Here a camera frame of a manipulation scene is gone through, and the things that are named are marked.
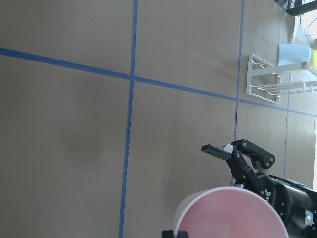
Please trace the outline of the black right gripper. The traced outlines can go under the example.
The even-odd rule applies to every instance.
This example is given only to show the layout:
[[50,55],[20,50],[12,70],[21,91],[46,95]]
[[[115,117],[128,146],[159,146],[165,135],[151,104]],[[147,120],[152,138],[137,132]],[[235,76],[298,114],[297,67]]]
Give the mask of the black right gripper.
[[252,166],[264,171],[275,163],[275,156],[260,146],[241,139],[220,148],[204,145],[201,151],[225,160],[231,169],[235,184],[243,185],[269,203],[282,219],[290,238],[315,238],[317,236],[317,193],[294,181],[265,173],[255,173],[252,181],[245,172],[247,166],[242,155],[250,158]]

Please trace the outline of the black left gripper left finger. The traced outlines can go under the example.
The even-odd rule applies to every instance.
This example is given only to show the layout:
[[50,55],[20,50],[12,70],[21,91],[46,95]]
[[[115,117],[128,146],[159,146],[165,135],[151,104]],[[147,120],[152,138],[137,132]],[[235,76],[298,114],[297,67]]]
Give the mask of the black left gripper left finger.
[[162,231],[162,238],[174,238],[173,230],[164,230],[164,231]]

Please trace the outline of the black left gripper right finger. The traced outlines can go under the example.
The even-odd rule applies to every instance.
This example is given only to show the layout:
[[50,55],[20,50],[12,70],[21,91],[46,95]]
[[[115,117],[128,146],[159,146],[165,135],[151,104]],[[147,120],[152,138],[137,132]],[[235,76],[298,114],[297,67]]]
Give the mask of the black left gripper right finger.
[[188,233],[186,231],[178,231],[177,238],[188,238]]

